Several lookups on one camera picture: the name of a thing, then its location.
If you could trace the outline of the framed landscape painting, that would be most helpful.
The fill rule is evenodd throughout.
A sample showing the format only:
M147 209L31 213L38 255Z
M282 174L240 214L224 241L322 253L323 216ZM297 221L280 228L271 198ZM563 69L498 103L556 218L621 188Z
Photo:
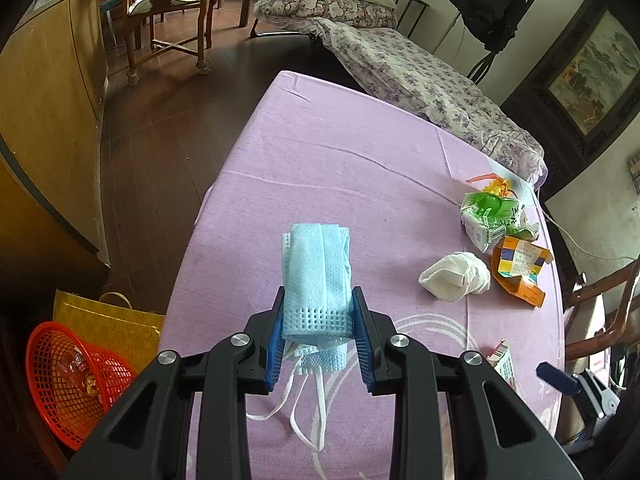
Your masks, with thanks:
M543 198L586 170L639 111L639 13L584 0L501 105L544 148Z

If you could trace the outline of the green snack wrapper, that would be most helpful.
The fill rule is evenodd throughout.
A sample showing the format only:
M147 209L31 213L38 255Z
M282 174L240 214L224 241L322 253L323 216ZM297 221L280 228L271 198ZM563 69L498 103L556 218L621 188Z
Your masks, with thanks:
M466 235L483 254L488 254L506 236L528 242L538 240L540 225L528 222L524 204L517 198L468 193L462 200L460 216Z

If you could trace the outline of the white medicine box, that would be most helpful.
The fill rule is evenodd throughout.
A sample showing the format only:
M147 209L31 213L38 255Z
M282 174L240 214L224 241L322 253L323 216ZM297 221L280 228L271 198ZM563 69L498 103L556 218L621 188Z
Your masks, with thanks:
M518 392L518 382L515 377L511 349L509 343L505 339L500 341L498 346L488 354L486 360L498 375L515 392Z

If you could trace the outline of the red mesh trash basket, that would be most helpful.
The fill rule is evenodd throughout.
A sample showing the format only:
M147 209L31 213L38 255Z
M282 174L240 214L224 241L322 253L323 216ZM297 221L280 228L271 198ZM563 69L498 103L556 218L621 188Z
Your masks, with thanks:
M124 358L82 341L57 322L41 323L32 331L26 373L39 414L74 451L136 378Z

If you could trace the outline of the gold paper bag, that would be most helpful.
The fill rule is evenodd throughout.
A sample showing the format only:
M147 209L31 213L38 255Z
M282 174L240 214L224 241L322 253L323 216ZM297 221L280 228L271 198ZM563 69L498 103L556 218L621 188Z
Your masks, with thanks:
M157 355L165 317L134 309L120 292L106 292L92 300L57 290L53 321L83 342L115 352L141 373Z

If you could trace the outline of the folded floral quilt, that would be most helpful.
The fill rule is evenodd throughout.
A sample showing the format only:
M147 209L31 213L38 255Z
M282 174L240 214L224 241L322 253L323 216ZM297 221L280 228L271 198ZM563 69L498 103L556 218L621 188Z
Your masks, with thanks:
M291 20L326 18L357 28L395 28L395 10L366 0L259 0L254 5L259 21L284 25Z

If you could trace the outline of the floral bed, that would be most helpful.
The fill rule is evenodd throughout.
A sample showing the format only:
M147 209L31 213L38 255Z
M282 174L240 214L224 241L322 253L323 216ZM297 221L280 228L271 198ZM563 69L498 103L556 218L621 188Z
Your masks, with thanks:
M450 132L534 188L544 184L540 143L471 79L397 30L263 13L258 20L320 40L369 96Z

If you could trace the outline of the blue face mask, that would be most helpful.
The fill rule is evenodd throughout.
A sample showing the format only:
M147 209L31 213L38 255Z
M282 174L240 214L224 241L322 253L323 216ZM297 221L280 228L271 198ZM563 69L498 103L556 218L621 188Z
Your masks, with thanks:
M278 404L266 414L246 415L254 422L270 419L288 402L297 376L302 378L301 389L312 380L317 396L316 435L307 437L298 426L300 393L295 396L288 423L315 453L326 446L324 376L344 370L348 343L355 337L349 244L349 228L338 224L299 223L282 235L283 356L292 360L294 367Z

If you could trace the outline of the white tissue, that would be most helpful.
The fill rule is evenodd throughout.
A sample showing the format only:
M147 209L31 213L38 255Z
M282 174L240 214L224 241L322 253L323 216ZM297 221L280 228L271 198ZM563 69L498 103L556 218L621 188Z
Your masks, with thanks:
M454 252L425 269L418 283L440 300L456 302L490 289L488 266L472 252Z

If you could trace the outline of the purple table cloth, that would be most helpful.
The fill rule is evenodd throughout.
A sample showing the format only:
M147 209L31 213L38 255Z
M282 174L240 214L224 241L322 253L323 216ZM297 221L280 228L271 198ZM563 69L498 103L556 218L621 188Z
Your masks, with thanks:
M564 362L558 271L545 266L534 308L499 285L442 301L420 274L473 245L460 220L469 182L497 166L451 133L365 94L280 73L207 191L183 257L162 345L209 350L269 309L282 282L282 237L294 224L349 229L352 282L368 307L430 350L488 354L506 342L518 394L554 431L559 393L542 362Z

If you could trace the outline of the carved wooden chair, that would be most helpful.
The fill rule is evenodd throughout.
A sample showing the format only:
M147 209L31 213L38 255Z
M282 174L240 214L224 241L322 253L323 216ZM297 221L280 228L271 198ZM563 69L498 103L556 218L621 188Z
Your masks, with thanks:
M196 68L206 75L209 73L209 64L205 59L205 51L212 46L214 7L217 0L122 0L122 34L124 35L127 53L127 79L130 86L139 81L138 70L143 64L152 61L163 53L177 51L196 58ZM154 18L166 15L170 12L198 10L198 22L196 33L193 37L170 42L155 37L152 30L150 35L151 52L142 58L137 58L134 53L134 34L144 22L149 23L149 28L154 27Z

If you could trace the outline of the wooden chair at right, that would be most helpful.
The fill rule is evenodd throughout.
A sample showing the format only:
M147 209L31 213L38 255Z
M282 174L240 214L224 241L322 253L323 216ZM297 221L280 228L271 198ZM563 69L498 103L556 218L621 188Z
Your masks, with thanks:
M639 258L635 258L620 270L608 274L593 283L587 283L585 275L576 278L574 288L563 294L563 310L570 311L570 325L565 330L566 362L589 358L615 346L625 333L629 313L634 304L634 291L639 284ZM604 295L616 287L624 286L618 306L606 312ZM601 321L602 326L590 337L577 338L580 326L591 321Z

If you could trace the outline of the wooden cabinet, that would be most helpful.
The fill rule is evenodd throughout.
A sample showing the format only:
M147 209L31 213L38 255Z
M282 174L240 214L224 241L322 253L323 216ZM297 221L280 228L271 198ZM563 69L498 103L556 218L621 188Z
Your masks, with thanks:
M93 290L106 58L99 0L53 0L1 51L1 287Z

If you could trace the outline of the orange medicine box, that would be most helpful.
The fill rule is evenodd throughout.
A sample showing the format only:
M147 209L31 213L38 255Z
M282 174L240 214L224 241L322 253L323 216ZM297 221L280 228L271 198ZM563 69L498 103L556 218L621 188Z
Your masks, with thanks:
M548 248L506 236L492 250L490 270L492 277L509 295L534 308L541 308L546 293L538 285L538 276L542 268L552 261L553 255Z

